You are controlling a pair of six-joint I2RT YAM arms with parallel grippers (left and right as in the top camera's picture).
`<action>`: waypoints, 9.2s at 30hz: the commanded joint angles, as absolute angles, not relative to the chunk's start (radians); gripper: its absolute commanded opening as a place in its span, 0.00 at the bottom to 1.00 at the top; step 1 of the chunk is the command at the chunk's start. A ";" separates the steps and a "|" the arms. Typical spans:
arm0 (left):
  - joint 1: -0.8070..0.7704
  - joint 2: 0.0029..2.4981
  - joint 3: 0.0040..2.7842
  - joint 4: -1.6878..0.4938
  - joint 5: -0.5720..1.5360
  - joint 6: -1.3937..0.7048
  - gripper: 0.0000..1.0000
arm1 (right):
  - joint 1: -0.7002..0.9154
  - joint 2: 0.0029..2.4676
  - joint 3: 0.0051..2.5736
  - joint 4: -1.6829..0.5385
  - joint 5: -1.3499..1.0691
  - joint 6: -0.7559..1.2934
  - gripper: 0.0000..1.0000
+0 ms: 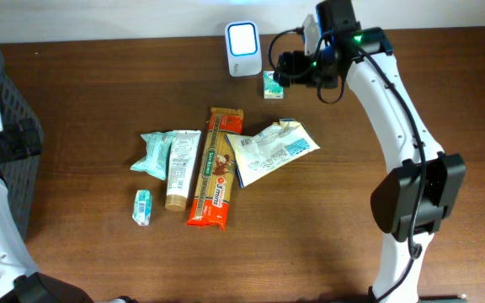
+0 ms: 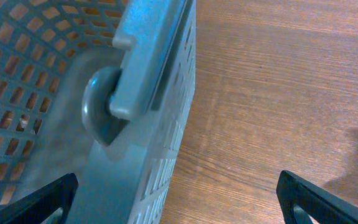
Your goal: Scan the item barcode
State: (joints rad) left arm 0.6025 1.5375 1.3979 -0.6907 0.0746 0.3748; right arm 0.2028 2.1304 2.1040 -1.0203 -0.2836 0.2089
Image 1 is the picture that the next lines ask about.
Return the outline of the teal wipes packet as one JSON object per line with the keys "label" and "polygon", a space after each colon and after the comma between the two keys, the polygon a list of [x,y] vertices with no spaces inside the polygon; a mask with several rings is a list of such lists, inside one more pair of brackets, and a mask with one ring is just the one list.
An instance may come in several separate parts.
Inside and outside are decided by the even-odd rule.
{"label": "teal wipes packet", "polygon": [[141,134],[146,142],[146,155],[131,165],[131,171],[144,172],[165,181],[168,174],[168,155],[175,138],[174,131]]}

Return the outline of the white cream tube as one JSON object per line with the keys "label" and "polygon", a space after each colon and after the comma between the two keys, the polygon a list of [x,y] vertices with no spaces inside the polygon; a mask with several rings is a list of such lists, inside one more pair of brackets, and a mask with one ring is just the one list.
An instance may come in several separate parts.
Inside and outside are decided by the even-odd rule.
{"label": "white cream tube", "polygon": [[165,208],[184,211],[199,149],[200,130],[177,130],[168,159],[168,182]]}

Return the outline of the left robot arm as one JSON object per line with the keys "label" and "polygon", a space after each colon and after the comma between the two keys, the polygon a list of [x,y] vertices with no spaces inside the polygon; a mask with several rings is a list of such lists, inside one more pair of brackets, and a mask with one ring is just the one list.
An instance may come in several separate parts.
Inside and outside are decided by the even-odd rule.
{"label": "left robot arm", "polygon": [[[37,124],[23,119],[0,130],[0,166],[42,153]],[[77,286],[42,274],[24,245],[8,202],[0,169],[0,302],[90,302]]]}

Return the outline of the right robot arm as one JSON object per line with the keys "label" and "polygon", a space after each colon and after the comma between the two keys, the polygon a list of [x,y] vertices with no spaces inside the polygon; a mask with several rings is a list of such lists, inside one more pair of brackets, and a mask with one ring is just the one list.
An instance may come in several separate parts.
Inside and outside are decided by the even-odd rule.
{"label": "right robot arm", "polygon": [[466,175],[430,134],[402,83],[390,40],[362,29],[350,0],[326,0],[296,28],[304,50],[269,64],[280,86],[350,89],[380,143],[386,177],[370,196],[381,230],[381,261],[364,302],[420,302],[418,280],[429,244],[454,208]]}

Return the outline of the green tissue pack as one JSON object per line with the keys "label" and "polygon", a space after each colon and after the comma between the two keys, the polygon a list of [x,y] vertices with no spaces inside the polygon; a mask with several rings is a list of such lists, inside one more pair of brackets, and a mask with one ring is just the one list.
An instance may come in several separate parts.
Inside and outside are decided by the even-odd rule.
{"label": "green tissue pack", "polygon": [[273,71],[263,72],[264,98],[283,98],[284,89],[274,80]]}

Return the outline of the small teal gum box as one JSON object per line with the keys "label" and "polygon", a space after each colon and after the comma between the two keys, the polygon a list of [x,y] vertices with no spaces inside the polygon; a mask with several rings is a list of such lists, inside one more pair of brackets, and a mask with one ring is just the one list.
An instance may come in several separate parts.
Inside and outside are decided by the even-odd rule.
{"label": "small teal gum box", "polygon": [[148,226],[152,213],[152,195],[147,189],[136,192],[132,219],[138,226]]}

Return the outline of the orange spaghetti packet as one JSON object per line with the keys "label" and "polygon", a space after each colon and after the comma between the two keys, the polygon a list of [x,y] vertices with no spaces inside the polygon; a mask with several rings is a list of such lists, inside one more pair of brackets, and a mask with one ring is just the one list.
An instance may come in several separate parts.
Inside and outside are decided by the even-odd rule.
{"label": "orange spaghetti packet", "polygon": [[228,135],[243,130],[240,109],[212,108],[188,226],[226,228],[237,163]]}

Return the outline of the cream yellow snack bag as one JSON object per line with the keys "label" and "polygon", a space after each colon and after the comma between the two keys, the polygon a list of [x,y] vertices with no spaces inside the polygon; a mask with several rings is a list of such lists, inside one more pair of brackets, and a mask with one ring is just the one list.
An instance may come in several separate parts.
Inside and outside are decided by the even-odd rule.
{"label": "cream yellow snack bag", "polygon": [[227,135],[237,163],[241,189],[299,157],[318,150],[306,127],[293,119],[282,119],[255,136]]}

